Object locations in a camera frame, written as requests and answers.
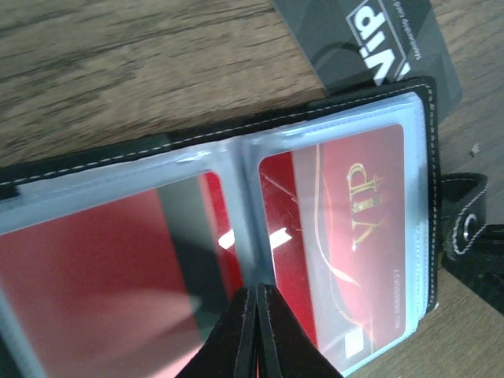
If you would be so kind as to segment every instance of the black strap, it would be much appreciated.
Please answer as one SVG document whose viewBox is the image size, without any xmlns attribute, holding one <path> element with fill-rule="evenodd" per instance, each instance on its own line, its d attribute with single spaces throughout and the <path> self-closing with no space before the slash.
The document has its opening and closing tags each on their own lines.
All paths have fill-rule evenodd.
<svg viewBox="0 0 504 378">
<path fill-rule="evenodd" d="M 488 225 L 487 177 L 442 178 L 443 267 L 504 315 L 504 225 Z"/>
<path fill-rule="evenodd" d="M 343 378 L 311 343 L 278 289 L 259 284 L 261 378 Z"/>
</svg>

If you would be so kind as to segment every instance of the red card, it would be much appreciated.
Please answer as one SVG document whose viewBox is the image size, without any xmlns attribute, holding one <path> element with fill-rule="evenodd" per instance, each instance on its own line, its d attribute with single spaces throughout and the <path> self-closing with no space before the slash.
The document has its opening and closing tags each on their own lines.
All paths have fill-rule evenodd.
<svg viewBox="0 0 504 378">
<path fill-rule="evenodd" d="M 400 337 L 402 127 L 267 157 L 259 172 L 276 282 L 312 341 L 345 370 Z"/>
<path fill-rule="evenodd" d="M 48 376 L 174 376 L 242 286 L 207 173 L 0 236 L 0 284 Z"/>
</svg>

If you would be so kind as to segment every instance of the card holder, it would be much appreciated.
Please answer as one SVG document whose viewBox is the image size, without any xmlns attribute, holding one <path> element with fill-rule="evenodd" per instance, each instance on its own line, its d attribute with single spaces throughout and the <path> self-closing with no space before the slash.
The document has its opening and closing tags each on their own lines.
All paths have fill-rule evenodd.
<svg viewBox="0 0 504 378">
<path fill-rule="evenodd" d="M 6 356 L 23 376 L 172 375 L 264 282 L 350 374 L 435 305 L 436 127 L 417 79 L 0 170 Z"/>
</svg>

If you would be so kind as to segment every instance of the gold vip logo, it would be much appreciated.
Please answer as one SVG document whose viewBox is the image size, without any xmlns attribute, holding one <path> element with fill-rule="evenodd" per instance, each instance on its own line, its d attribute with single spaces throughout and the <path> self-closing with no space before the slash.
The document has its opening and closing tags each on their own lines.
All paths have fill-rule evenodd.
<svg viewBox="0 0 504 378">
<path fill-rule="evenodd" d="M 369 219 L 366 219 L 365 211 L 382 203 L 382 198 L 378 195 L 381 180 L 376 175 L 370 180 L 364 165 L 360 163 L 350 167 L 346 179 L 352 212 L 352 232 L 354 233 L 352 249 L 357 250 L 359 245 L 380 225 L 380 222 L 369 222 Z"/>
<path fill-rule="evenodd" d="M 384 3 L 382 0 L 364 0 L 346 16 L 346 22 L 361 47 L 359 54 L 366 67 L 374 71 L 373 79 L 376 85 L 381 85 L 385 80 L 402 80 L 411 71 L 401 39 Z M 403 25 L 405 22 L 411 39 L 414 40 L 409 21 L 402 18 Z"/>
</svg>

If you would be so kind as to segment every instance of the wood grain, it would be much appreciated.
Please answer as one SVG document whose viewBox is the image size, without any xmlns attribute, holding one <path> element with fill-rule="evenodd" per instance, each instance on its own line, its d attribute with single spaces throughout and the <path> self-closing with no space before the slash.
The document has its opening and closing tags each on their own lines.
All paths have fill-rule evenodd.
<svg viewBox="0 0 504 378">
<path fill-rule="evenodd" d="M 443 171 L 488 174 L 503 222 L 504 3 L 434 6 L 465 91 Z M 322 96 L 269 0 L 0 3 L 0 166 Z M 502 376 L 503 318 L 443 270 L 439 289 L 419 332 L 354 377 Z"/>
</svg>

